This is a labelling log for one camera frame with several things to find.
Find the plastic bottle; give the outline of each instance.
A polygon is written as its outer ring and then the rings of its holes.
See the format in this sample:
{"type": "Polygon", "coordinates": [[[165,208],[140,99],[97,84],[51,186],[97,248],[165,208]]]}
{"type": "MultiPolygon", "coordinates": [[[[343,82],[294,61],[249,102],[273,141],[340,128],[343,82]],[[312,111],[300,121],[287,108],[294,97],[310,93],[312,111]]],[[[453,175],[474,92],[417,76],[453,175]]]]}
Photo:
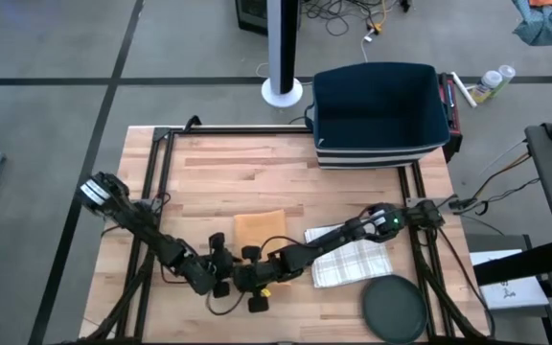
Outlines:
{"type": "Polygon", "coordinates": [[[491,93],[491,96],[489,98],[495,97],[499,90],[501,90],[504,86],[506,86],[514,77],[517,71],[509,65],[501,65],[497,69],[497,72],[499,72],[500,75],[502,75],[502,82],[495,88],[494,92],[491,93]]]}
{"type": "Polygon", "coordinates": [[[485,73],[476,84],[475,88],[471,91],[471,97],[481,104],[491,96],[492,91],[502,82],[502,75],[496,71],[489,71],[485,73]]]}

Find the white checkered cloth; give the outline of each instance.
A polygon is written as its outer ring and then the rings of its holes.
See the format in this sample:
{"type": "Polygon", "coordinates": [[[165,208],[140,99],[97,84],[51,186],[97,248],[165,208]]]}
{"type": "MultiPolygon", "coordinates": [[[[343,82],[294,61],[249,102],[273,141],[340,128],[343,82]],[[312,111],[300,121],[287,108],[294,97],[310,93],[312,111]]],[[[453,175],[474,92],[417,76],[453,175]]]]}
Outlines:
{"type": "MultiPolygon", "coordinates": [[[[342,224],[306,230],[306,242],[315,240],[342,224]]],[[[367,232],[374,233],[371,224],[367,232]]],[[[327,253],[312,264],[312,279],[315,288],[330,288],[391,274],[393,268],[384,243],[367,240],[348,243],[327,253]]]]}

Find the navy blue bin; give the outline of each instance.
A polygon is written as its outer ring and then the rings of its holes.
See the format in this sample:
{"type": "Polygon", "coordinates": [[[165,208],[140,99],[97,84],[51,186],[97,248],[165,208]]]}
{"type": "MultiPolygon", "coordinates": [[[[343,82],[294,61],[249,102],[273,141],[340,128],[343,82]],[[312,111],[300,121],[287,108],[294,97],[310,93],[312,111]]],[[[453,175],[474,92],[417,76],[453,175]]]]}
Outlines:
{"type": "Polygon", "coordinates": [[[363,63],[321,72],[312,88],[314,121],[307,118],[307,126],[321,168],[406,165],[449,140],[432,66],[363,63]]]}

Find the wooden tabletop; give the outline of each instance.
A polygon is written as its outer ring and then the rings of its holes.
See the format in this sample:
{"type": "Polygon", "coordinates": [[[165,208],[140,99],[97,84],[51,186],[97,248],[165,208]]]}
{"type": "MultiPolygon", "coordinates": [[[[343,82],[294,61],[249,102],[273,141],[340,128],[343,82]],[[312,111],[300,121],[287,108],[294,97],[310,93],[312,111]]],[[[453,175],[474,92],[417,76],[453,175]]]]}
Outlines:
{"type": "MultiPolygon", "coordinates": [[[[139,198],[141,194],[151,137],[149,126],[130,127],[127,132],[118,176],[130,188],[132,198],[139,198]]],[[[159,163],[164,150],[162,146],[159,163]]],[[[422,159],[421,169],[429,197],[452,194],[449,172],[440,150],[422,159]]],[[[155,171],[152,195],[157,189],[159,164],[155,171]]],[[[411,177],[412,172],[408,170],[410,189],[414,191],[411,177]]],[[[233,216],[238,214],[284,209],[288,235],[302,241],[307,228],[342,222],[356,216],[367,204],[403,204],[397,169],[320,170],[312,138],[306,134],[176,137],[168,192],[172,200],[165,206],[161,231],[184,239],[200,254],[208,252],[208,237],[216,232],[223,232],[231,243],[233,216]]],[[[444,231],[475,281],[459,217],[444,217],[447,221],[444,231]]],[[[80,335],[90,334],[121,295],[131,240],[126,230],[112,231],[103,237],[80,335]]],[[[386,246],[394,274],[416,284],[407,229],[386,246]]],[[[486,334],[482,306],[441,238],[438,248],[448,294],[476,329],[486,334]]],[[[269,287],[272,293],[269,311],[249,313],[245,297],[232,313],[214,316],[204,306],[205,296],[196,295],[188,286],[165,284],[155,265],[144,340],[380,341],[369,333],[360,317],[359,297],[365,285],[366,282],[360,282],[314,288],[308,269],[289,286],[269,287]]],[[[226,310],[238,296],[232,288],[230,296],[213,299],[213,308],[226,310]]],[[[432,310],[437,333],[443,334],[435,298],[432,298],[432,310]]],[[[135,318],[131,316],[129,320],[127,333],[131,334],[135,318]]]]}

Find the black disc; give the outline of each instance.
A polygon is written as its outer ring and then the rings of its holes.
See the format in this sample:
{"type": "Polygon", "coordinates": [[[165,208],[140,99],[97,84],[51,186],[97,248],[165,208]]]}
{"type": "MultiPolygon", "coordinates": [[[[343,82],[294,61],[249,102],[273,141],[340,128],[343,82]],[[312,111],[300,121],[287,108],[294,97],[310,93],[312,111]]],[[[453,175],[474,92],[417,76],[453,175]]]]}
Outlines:
{"type": "Polygon", "coordinates": [[[427,308],[419,289],[397,275],[374,279],[365,287],[361,307],[368,328],[391,344],[415,341],[427,324],[427,308]]]}

